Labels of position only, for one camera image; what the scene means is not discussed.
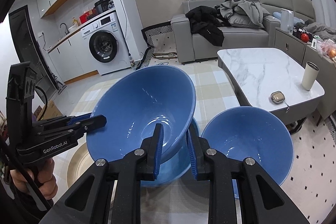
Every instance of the gray sofa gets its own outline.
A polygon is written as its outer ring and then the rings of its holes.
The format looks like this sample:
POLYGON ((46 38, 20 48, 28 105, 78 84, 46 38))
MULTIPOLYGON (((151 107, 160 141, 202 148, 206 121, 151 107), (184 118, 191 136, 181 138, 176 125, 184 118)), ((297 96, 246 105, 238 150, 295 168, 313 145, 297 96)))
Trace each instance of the gray sofa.
MULTIPOLYGON (((224 0, 194 0, 183 2, 182 6, 186 14, 189 9, 200 5, 214 7, 224 0)), ((262 6, 272 15, 273 12, 281 12, 281 8, 294 11, 294 15, 303 20, 315 21, 315 12, 311 0, 260 0, 262 6)), ((210 44, 203 36, 191 34, 189 19, 185 14, 175 15, 172 18, 171 26, 176 42, 176 50, 180 63, 216 58, 217 51, 228 48, 252 48, 252 47, 274 47, 275 27, 280 27, 280 21, 273 16, 263 19, 262 29, 220 27, 224 33, 222 47, 210 44)))

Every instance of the gray clothes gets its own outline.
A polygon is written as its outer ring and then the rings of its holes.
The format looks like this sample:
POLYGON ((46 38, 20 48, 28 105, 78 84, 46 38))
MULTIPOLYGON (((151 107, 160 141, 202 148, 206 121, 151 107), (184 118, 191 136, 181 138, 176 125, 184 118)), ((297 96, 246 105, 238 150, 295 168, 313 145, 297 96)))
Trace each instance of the gray clothes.
POLYGON ((323 23, 314 22, 304 27, 308 32, 318 35, 321 39, 327 40, 332 39, 336 42, 336 29, 328 27, 323 23))
POLYGON ((227 0, 219 9, 233 27, 262 29, 263 17, 270 15, 259 0, 227 0))

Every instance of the washing machine door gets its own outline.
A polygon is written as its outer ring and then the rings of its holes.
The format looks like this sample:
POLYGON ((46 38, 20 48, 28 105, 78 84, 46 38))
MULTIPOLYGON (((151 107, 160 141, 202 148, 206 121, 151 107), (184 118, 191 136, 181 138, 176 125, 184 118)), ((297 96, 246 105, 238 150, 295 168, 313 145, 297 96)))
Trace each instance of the washing machine door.
POLYGON ((96 60, 101 63, 108 63, 117 55, 118 43, 110 32, 98 31, 90 37, 89 48, 96 60))

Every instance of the red box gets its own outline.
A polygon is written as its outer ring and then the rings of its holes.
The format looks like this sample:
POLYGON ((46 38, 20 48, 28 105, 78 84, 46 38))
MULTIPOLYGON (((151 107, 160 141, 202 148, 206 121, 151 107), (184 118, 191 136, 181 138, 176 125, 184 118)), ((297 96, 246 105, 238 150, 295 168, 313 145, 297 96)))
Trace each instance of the red box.
POLYGON ((79 17, 79 20, 80 20, 81 24, 87 22, 88 21, 87 17, 89 15, 92 15, 92 14, 96 15, 96 10, 95 9, 89 10, 88 12, 84 13, 83 15, 81 15, 79 17))

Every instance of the beige tumbler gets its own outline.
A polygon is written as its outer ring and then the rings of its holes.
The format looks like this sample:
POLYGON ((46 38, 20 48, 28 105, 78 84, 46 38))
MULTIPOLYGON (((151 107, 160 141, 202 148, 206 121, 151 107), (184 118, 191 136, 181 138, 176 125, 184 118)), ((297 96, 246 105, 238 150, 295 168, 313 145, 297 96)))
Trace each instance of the beige tumbler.
POLYGON ((319 73, 319 70, 320 69, 317 67, 317 65, 311 62, 307 62, 301 82, 305 90, 311 89, 316 80, 317 74, 319 73))

